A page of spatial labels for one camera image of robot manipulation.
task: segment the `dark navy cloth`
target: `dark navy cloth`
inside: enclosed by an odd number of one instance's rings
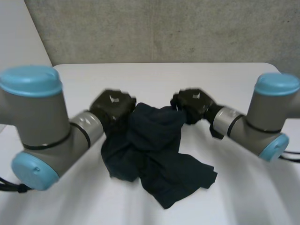
[[[214,167],[178,153],[185,122],[183,111],[139,103],[126,129],[107,132],[101,154],[110,176],[127,181],[140,177],[164,209],[199,188],[209,188],[217,177]]]

